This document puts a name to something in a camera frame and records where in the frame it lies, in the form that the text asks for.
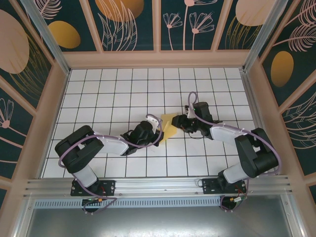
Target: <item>yellow circle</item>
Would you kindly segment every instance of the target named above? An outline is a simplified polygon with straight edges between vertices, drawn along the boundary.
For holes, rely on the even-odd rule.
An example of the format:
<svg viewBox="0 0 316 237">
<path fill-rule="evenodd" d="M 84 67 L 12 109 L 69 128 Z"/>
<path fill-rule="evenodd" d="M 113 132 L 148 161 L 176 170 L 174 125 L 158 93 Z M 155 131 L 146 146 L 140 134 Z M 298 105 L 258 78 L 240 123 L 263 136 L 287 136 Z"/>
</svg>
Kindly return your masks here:
<svg viewBox="0 0 316 237">
<path fill-rule="evenodd" d="M 271 66 L 271 80 L 277 87 L 284 86 L 291 78 L 294 60 L 290 53 L 281 51 L 273 59 Z"/>
<path fill-rule="evenodd" d="M 64 48 L 76 48 L 80 44 L 78 31 L 64 21 L 54 21 L 48 25 L 50 32 L 54 36 L 59 46 Z"/>
<path fill-rule="evenodd" d="M 20 23 L 0 10 L 0 68 L 8 73 L 22 72 L 30 55 L 28 36 Z"/>
<path fill-rule="evenodd" d="M 134 18 L 138 17 L 144 9 L 144 0 L 95 0 L 99 10 L 110 20 L 128 21 L 121 2 L 126 11 L 129 9 L 133 13 Z"/>
<path fill-rule="evenodd" d="M 261 26 L 274 3 L 275 0 L 238 0 L 236 18 L 245 26 Z"/>
</svg>

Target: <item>yellow sponge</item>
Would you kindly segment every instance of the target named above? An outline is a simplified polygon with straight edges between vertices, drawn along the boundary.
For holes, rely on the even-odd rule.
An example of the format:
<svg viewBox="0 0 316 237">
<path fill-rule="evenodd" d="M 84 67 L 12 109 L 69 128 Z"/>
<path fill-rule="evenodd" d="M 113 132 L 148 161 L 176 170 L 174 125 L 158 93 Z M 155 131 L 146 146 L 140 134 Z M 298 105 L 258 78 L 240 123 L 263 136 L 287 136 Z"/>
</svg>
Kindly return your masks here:
<svg viewBox="0 0 316 237">
<path fill-rule="evenodd" d="M 177 116 L 177 114 L 166 114 L 161 115 L 162 119 L 162 130 L 164 132 L 163 139 L 160 141 L 160 143 L 164 142 L 168 138 L 172 137 L 177 133 L 177 128 L 171 124 L 172 119 Z"/>
</svg>

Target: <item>mounting plate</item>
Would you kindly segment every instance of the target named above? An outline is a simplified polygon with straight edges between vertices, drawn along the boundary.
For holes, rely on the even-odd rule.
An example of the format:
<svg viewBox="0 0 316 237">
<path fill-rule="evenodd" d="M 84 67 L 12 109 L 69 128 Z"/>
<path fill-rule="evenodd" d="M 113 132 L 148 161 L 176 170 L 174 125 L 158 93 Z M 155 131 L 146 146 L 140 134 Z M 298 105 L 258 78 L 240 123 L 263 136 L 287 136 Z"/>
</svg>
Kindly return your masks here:
<svg viewBox="0 0 316 237">
<path fill-rule="evenodd" d="M 244 181 L 238 181 L 233 183 L 225 188 L 225 190 L 221 190 L 217 178 L 213 179 L 202 179 L 202 188 L 204 194 L 238 194 L 238 189 L 246 192 L 246 185 Z"/>
<path fill-rule="evenodd" d="M 115 180 L 100 180 L 100 189 L 103 189 L 103 191 L 100 190 L 99 195 L 114 196 L 115 183 L 116 183 Z M 83 190 L 80 184 L 76 180 L 73 180 L 70 196 L 83 197 L 83 196 L 91 196 L 91 195 L 88 194 L 85 190 Z"/>
</svg>

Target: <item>enclosure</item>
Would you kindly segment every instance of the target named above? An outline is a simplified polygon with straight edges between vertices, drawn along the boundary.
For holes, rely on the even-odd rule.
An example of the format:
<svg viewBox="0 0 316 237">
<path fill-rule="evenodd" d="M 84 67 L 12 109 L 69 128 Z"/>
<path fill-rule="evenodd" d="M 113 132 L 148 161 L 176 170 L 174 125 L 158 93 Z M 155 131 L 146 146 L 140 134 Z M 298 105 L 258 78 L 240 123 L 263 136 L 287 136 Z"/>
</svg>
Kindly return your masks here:
<svg viewBox="0 0 316 237">
<path fill-rule="evenodd" d="M 0 21 L 1 236 L 316 232 L 315 0 L 3 0 Z M 98 153 L 89 165 L 118 199 L 86 216 L 56 145 L 84 125 L 120 136 L 146 114 L 185 114 L 191 91 L 214 120 L 264 129 L 281 172 L 247 180 L 226 212 L 237 194 L 200 183 L 240 163 L 237 148 L 172 130 Z"/>
</svg>

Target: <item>white grid floor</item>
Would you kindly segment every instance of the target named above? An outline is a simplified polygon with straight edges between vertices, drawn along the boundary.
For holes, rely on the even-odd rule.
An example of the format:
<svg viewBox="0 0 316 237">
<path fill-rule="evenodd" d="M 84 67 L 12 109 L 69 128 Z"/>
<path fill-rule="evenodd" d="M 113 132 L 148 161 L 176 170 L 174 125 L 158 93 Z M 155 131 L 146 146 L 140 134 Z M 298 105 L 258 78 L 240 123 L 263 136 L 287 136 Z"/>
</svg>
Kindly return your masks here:
<svg viewBox="0 0 316 237">
<path fill-rule="evenodd" d="M 72 70 L 42 177 L 72 177 L 58 166 L 54 148 L 81 126 L 118 136 L 134 129 L 147 113 L 182 114 L 190 91 L 197 91 L 199 100 L 209 104 L 213 119 L 254 129 L 238 68 Z M 98 154 L 90 166 L 98 177 L 107 178 L 202 176 L 217 175 L 236 162 L 235 147 L 193 139 L 178 130 L 159 147 L 128 157 Z"/>
</svg>

